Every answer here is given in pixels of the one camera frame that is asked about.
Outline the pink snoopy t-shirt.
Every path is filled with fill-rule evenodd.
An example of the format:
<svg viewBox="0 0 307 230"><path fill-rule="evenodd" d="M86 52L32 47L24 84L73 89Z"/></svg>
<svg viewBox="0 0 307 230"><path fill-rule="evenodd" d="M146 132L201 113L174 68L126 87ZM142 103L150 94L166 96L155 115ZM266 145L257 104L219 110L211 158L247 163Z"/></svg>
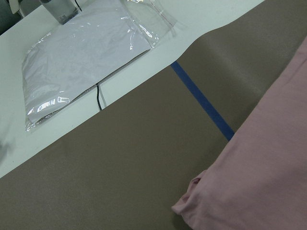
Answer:
<svg viewBox="0 0 307 230"><path fill-rule="evenodd" d="M172 210L194 230L306 229L306 42Z"/></svg>

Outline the brown paper table cover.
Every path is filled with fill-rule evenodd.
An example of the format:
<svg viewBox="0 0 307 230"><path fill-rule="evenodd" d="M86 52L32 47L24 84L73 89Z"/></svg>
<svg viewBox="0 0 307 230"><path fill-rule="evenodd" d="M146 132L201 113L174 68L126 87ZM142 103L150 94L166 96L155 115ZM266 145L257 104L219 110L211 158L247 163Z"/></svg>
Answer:
<svg viewBox="0 0 307 230"><path fill-rule="evenodd" d="M307 40L266 0L0 180L3 230L188 230L172 210Z"/></svg>

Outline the clear plastic garment bag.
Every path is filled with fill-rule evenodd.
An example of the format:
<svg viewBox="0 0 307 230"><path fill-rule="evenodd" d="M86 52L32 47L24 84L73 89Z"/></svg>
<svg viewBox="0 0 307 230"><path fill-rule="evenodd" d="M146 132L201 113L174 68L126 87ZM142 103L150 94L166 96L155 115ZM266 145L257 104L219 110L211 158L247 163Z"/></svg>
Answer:
<svg viewBox="0 0 307 230"><path fill-rule="evenodd" d="M31 130L173 34L160 0L92 0L27 51L25 129Z"/></svg>

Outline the grey handheld device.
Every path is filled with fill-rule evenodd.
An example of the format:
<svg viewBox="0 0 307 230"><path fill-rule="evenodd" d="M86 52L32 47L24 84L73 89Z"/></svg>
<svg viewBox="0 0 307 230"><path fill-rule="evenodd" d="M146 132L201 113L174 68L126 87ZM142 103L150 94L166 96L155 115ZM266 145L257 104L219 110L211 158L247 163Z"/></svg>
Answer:
<svg viewBox="0 0 307 230"><path fill-rule="evenodd" d="M71 0L39 0L39 2L61 25L78 14L78 9Z"/></svg>

